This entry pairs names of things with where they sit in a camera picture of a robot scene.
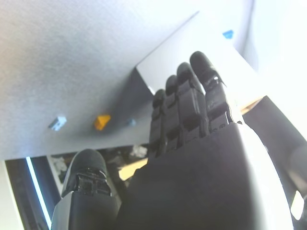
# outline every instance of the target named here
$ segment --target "orange object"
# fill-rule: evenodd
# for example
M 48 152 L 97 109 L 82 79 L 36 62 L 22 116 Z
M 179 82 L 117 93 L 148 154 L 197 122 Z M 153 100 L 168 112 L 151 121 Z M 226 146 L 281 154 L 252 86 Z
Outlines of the orange object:
M 94 126 L 97 130 L 101 131 L 111 119 L 110 115 L 100 115 L 96 118 Z

